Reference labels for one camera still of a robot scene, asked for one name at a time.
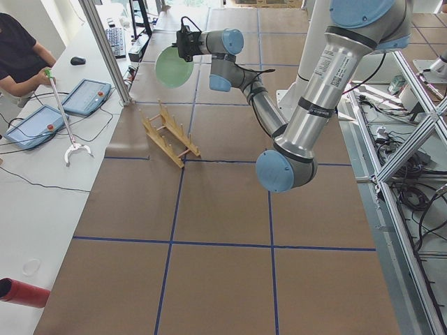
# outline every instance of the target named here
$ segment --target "keyboard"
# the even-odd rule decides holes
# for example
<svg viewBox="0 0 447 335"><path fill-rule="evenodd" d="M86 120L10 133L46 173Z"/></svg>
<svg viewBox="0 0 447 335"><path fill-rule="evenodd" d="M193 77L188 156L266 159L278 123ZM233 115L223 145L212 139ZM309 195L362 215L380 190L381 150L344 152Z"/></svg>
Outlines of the keyboard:
<svg viewBox="0 0 447 335"><path fill-rule="evenodd" d="M107 28L105 36L109 41L115 58L125 58L126 43L124 42L124 30L121 27Z"/></svg>

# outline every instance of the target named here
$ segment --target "aluminum frame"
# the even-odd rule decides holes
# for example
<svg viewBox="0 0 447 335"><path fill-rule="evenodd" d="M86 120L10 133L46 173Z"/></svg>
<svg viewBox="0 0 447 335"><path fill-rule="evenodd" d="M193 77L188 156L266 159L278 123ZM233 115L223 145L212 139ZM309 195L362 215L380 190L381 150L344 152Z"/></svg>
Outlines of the aluminum frame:
<svg viewBox="0 0 447 335"><path fill-rule="evenodd" d="M420 265L413 254L413 248L406 233L405 222L400 216L393 192L386 182L414 153L419 150L420 146L428 138L430 138L433 132L438 133L442 142L447 147L447 125L443 118L440 117L447 111L447 98L444 97L442 102L438 106L435 106L428 97L417 77L414 75L402 53L394 52L393 55L407 82L411 85L416 98L419 100L424 111L427 113L427 116L422 122L420 122L415 131L406 141L404 141L404 144L399 147L396 154L384 166L381 166L376 155L376 149L369 137L367 125L361 115L360 106L356 100L355 94L351 92L348 95L348 98L351 102L353 113L360 127L360 133L365 141L367 152L374 168L374 179L377 182L376 191L382 192L388 211L393 219L393 225L395 226L397 236L404 252L405 260L411 271L413 281L416 284L416 289L423 304L424 312L427 316L430 327L432 328L432 332L435 335L445 335L446 333L444 332L442 321L438 316L425 283L423 270L420 268Z"/></svg>
<svg viewBox="0 0 447 335"><path fill-rule="evenodd" d="M118 91L123 105L129 105L132 102L132 97L129 94L126 84L124 83L121 71L119 70L115 56L113 56L112 48L109 45L108 39L105 36L103 24L96 10L93 0L79 0L79 4L84 11L85 17L93 32L99 50L103 55L105 65L112 77L113 84Z"/></svg>

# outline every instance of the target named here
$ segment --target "blue joint cap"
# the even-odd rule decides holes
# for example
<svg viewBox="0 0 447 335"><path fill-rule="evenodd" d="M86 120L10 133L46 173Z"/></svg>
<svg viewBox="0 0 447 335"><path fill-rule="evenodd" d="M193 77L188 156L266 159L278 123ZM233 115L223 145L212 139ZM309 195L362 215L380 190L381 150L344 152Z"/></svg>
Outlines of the blue joint cap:
<svg viewBox="0 0 447 335"><path fill-rule="evenodd" d="M237 29L225 29L222 33L222 43L230 54L238 54L244 47L244 36Z"/></svg>
<svg viewBox="0 0 447 335"><path fill-rule="evenodd" d="M332 0L330 17L341 28L361 28L383 17L394 3L395 0Z"/></svg>
<svg viewBox="0 0 447 335"><path fill-rule="evenodd" d="M213 91L229 92L231 83L220 75L210 75L210 89Z"/></svg>
<svg viewBox="0 0 447 335"><path fill-rule="evenodd" d="M404 49L410 43L410 37L411 36L408 35L398 38L397 40L390 40L385 43L380 43L379 45L377 45L376 50L392 51L397 49Z"/></svg>
<svg viewBox="0 0 447 335"><path fill-rule="evenodd" d="M264 151L256 161L256 174L261 185L270 192L290 190L295 180L292 166L278 151Z"/></svg>

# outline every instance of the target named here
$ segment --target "person's arm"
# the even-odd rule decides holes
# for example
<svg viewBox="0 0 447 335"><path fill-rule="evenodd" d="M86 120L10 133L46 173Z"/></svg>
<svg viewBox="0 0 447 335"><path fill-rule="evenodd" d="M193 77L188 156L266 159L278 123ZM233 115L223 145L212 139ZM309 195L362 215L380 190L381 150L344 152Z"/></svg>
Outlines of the person's arm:
<svg viewBox="0 0 447 335"><path fill-rule="evenodd" d="M54 63L56 63L56 59L53 57L51 52L39 42L36 42L36 44L33 46L33 51L38 54L44 61L46 61L49 66L53 67Z"/></svg>
<svg viewBox="0 0 447 335"><path fill-rule="evenodd" d="M13 96L24 96L36 90L40 84L50 85L50 79L45 74L44 68L26 82L16 83L10 75L0 80L0 87Z"/></svg>

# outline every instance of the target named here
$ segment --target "green handle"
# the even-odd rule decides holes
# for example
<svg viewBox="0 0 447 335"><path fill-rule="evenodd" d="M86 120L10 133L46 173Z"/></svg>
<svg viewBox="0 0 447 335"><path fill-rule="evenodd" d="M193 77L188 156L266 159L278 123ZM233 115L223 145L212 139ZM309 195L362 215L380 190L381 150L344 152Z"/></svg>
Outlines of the green handle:
<svg viewBox="0 0 447 335"><path fill-rule="evenodd" d="M51 75L51 70L49 68L45 69L45 74L47 75L47 77L53 78L53 76Z"/></svg>

